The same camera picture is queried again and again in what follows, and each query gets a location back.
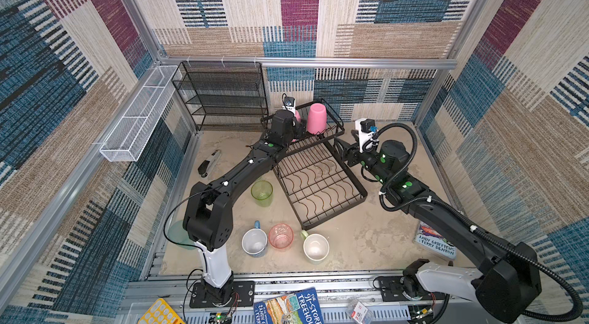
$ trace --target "yellow board game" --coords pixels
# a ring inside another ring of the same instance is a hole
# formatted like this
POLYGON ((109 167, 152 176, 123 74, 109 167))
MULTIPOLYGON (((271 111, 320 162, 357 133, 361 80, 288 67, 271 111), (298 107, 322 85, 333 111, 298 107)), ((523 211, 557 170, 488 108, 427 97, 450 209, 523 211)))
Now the yellow board game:
POLYGON ((186 324, 164 299, 158 299, 137 324, 186 324))

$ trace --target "white mesh basket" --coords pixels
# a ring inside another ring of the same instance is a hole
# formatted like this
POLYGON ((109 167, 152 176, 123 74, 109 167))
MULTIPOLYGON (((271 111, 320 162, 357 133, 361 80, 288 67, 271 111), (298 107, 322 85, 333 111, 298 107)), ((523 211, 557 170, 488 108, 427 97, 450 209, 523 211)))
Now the white mesh basket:
POLYGON ((180 80, 177 66, 159 66, 141 88, 131 106, 100 148, 109 162, 136 162, 174 93, 171 82, 180 80))

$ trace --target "table surface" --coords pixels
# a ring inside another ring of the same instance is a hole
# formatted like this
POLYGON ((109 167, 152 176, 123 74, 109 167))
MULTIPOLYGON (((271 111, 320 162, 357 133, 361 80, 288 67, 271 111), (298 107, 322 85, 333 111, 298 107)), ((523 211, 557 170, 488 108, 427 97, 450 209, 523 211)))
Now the table surface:
MULTIPOLYGON (((346 133, 341 136, 342 140, 353 142, 350 134, 353 127, 353 123, 345 124, 346 133)), ((233 168, 249 153, 250 148, 246 145, 254 144, 259 137, 260 134, 256 132, 204 131, 184 197, 190 195, 190 189, 196 182, 208 183, 233 168), (198 166, 215 149, 221 150, 221 158, 211 174, 202 178, 198 174, 198 166)), ((400 140, 408 151, 411 148, 411 137, 401 128, 389 129, 379 139, 381 143, 388 139, 400 140)), ((233 207, 233 232, 226 243, 229 265, 233 271, 236 273, 286 273, 404 269, 419 258, 445 264, 443 259, 413 242, 418 220, 401 211, 383 210, 378 200, 380 183, 371 183, 362 179, 360 166, 351 169, 368 191, 368 196, 360 205, 346 210, 309 231, 309 233, 322 234, 329 241, 329 255, 318 265, 311 264, 303 253, 303 240, 299 236, 302 229, 274 172, 264 174, 261 179, 269 181, 274 189, 272 204, 267 208, 258 206, 248 189, 233 207), (291 246, 286 250, 276 250, 269 245, 263 257, 247 255, 241 248, 241 238, 253 228, 256 220, 261 222, 261 228, 266 233, 277 223, 290 225, 294 231, 294 241, 291 246)), ((426 183, 441 199, 448 200, 421 142, 413 162, 409 165, 409 172, 426 183)), ((186 204, 179 207, 175 220, 184 217, 185 208, 186 204)), ((473 266, 460 251, 454 264, 464 267, 473 266)), ((188 274, 195 268, 200 268, 197 250, 167 245, 160 274, 188 274)))

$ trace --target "the 91-storey treehouse book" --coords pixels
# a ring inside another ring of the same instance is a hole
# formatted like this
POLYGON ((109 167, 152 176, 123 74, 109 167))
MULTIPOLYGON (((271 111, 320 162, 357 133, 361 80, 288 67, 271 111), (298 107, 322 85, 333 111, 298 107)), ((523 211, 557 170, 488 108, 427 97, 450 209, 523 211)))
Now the the 91-storey treehouse book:
POLYGON ((258 302, 256 324, 323 324, 315 288, 258 302))

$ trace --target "book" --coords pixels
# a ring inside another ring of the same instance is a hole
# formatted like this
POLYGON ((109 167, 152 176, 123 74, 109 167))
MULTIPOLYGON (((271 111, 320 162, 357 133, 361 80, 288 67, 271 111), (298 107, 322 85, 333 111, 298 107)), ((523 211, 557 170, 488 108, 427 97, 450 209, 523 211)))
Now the book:
POLYGON ((415 243, 449 260, 456 259, 456 247, 429 225, 419 221, 415 243))
POLYGON ((254 320, 256 324, 324 324, 315 288, 257 302, 254 320))

